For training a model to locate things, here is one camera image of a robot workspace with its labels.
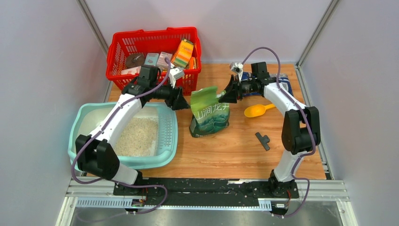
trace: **brown round object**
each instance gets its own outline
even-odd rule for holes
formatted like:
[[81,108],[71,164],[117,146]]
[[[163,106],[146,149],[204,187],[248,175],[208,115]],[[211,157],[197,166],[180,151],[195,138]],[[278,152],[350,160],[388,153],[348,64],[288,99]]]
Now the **brown round object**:
[[142,53],[130,54],[125,61],[126,68],[133,68],[144,65],[145,57]]

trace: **cable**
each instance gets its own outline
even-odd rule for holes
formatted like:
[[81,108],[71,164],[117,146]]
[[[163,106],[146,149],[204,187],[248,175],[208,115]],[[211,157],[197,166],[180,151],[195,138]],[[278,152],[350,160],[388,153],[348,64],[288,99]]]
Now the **cable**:
[[295,164],[293,165],[292,169],[291,169],[292,178],[295,179],[295,180],[306,180],[306,181],[308,182],[308,186],[307,186],[307,188],[306,188],[306,193],[305,193],[305,196],[303,197],[303,200],[302,200],[301,205],[300,205],[293,213],[290,213],[290,214],[285,215],[285,216],[281,216],[282,218],[288,218],[288,217],[292,217],[293,215],[295,215],[295,214],[297,214],[297,213],[299,212],[299,210],[303,207],[303,205],[304,205],[304,203],[305,203],[305,201],[306,201],[306,198],[308,197],[309,189],[310,189],[310,186],[311,186],[310,180],[309,180],[308,178],[297,178],[297,177],[294,175],[294,172],[295,172],[296,167],[298,166],[299,162],[301,161],[301,159],[302,159],[303,157],[312,155],[312,154],[314,154],[314,153],[316,152],[316,142],[315,142],[315,140],[314,140],[313,133],[312,133],[312,131],[311,131],[311,127],[310,127],[310,124],[309,124],[309,122],[308,122],[308,119],[306,118],[305,112],[304,112],[303,109],[299,106],[299,104],[287,93],[287,91],[286,91],[284,88],[282,88],[282,87],[280,86],[279,78],[280,78],[280,71],[281,71],[281,63],[280,63],[280,59],[279,59],[279,57],[277,56],[276,52],[274,52],[271,48],[268,48],[268,47],[258,47],[258,48],[256,48],[256,49],[252,50],[252,51],[248,54],[248,56],[242,61],[242,64],[244,64],[244,63],[248,60],[248,58],[249,58],[255,51],[257,51],[257,50],[259,50],[259,49],[266,49],[266,50],[272,52],[272,54],[276,57],[277,63],[278,63],[278,65],[279,65],[279,69],[277,70],[277,76],[276,76],[277,87],[278,87],[279,90],[280,90],[280,91],[281,91],[281,92],[282,92],[282,93],[283,93],[283,94],[284,94],[284,95],[298,108],[299,112],[301,113],[301,115],[302,115],[302,117],[303,117],[303,120],[305,121],[306,128],[307,128],[307,130],[308,130],[308,133],[309,133],[309,135],[310,135],[310,137],[311,137],[311,143],[312,143],[312,148],[313,148],[311,152],[308,152],[308,153],[305,153],[305,154],[300,155],[299,158],[296,160]]
[[[168,79],[168,75],[169,75],[169,72],[170,72],[170,67],[171,67],[171,65],[170,65],[170,60],[169,60],[167,57],[165,58],[165,62],[168,64],[168,70],[167,70],[167,72],[166,72],[165,77],[164,77],[163,80],[161,81],[161,83],[159,83],[159,84],[158,84],[156,87],[154,87],[153,89],[151,89],[151,90],[149,90],[149,91],[147,91],[147,92],[145,92],[145,93],[142,93],[142,94],[140,94],[140,95],[134,96],[134,97],[128,99],[127,101],[123,102],[120,106],[118,106],[118,107],[115,109],[115,111],[111,114],[111,116],[108,118],[108,120],[104,123],[103,127],[101,128],[101,131],[98,131],[95,135],[93,135],[93,136],[91,137],[91,139],[89,139],[89,141],[86,142],[86,143],[83,145],[83,147],[76,153],[76,157],[75,157],[75,159],[73,160],[73,162],[72,162],[72,167],[71,167],[72,178],[73,178],[76,182],[78,182],[78,183],[80,183],[80,184],[87,185],[87,184],[92,184],[92,183],[95,183],[95,182],[97,182],[97,181],[102,180],[102,178],[97,178],[97,179],[94,179],[94,180],[91,180],[91,181],[81,181],[81,180],[79,180],[79,179],[76,177],[76,175],[75,175],[75,165],[76,165],[76,162],[78,161],[78,159],[79,159],[79,157],[82,155],[82,153],[85,151],[85,149],[87,148],[87,146],[89,146],[89,145],[91,144],[91,142],[93,142],[101,133],[104,132],[105,128],[108,126],[108,124],[111,122],[111,120],[115,117],[115,115],[118,113],[118,111],[119,111],[120,109],[123,108],[124,105],[128,104],[129,102],[131,102],[131,101],[133,101],[133,100],[135,100],[135,99],[144,97],[144,96],[146,96],[146,95],[148,95],[148,94],[150,94],[150,93],[156,91],[157,89],[159,89],[159,88],[166,82],[166,80]],[[115,183],[117,183],[117,184],[126,186],[126,187],[131,187],[131,188],[160,187],[160,188],[162,188],[162,189],[165,190],[164,198],[162,199],[162,201],[161,201],[158,205],[156,205],[154,208],[151,208],[151,209],[149,209],[149,210],[145,210],[145,211],[141,211],[141,212],[131,212],[131,213],[134,213],[134,214],[144,214],[144,213],[149,213],[149,212],[152,212],[152,211],[156,210],[159,206],[161,206],[161,205],[165,202],[166,197],[168,196],[168,190],[167,190],[166,187],[164,187],[163,185],[135,186],[135,185],[128,185],[128,184],[125,184],[125,183],[122,183],[122,182],[118,182],[118,181],[115,181],[115,180],[111,180],[111,181],[112,181],[112,182],[115,182]],[[83,220],[83,219],[79,218],[79,216],[77,216],[77,218],[78,218],[79,220],[83,221],[83,222],[86,222],[86,223],[96,223],[96,222],[108,220],[108,219],[111,219],[111,218],[114,218],[114,217],[117,217],[117,216],[121,216],[121,215],[123,215],[123,214],[125,214],[125,213],[113,215],[113,216],[111,216],[111,217],[108,217],[108,218],[105,218],[105,219],[101,219],[101,220],[96,220],[96,221],[86,221],[86,220]]]

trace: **white granules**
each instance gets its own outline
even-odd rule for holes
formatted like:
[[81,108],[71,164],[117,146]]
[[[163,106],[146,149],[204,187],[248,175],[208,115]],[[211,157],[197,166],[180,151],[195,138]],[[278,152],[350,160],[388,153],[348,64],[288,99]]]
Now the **white granules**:
[[158,142],[158,119],[134,117],[114,148],[118,156],[154,156]]

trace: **teal plastic tray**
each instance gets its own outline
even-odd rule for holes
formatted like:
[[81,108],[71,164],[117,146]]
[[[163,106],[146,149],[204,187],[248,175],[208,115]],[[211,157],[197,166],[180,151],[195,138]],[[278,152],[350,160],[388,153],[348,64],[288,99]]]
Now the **teal plastic tray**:
[[[80,134],[88,135],[94,130],[111,112],[115,104],[116,102],[85,104],[79,109],[69,136],[68,155],[71,159],[71,164],[76,157],[76,137]],[[157,113],[158,115],[159,131],[156,154],[148,157],[118,156],[122,164],[136,170],[156,168],[168,164],[174,158],[177,149],[176,113],[163,102],[146,103],[137,115],[145,111],[147,111],[145,115],[151,113]]]

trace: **white wall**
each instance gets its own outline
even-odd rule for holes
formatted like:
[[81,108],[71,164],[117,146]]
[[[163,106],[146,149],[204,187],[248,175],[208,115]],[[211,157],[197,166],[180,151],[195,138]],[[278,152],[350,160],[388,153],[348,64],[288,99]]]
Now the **white wall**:
[[0,2],[0,225],[54,225],[79,107],[104,99],[105,55],[76,1]]
[[[120,31],[195,26],[204,62],[242,61],[254,48],[274,49],[296,62],[330,0],[86,0],[108,45]],[[251,62],[275,62],[270,53]]]
[[399,2],[343,0],[303,66],[359,225],[398,225]]

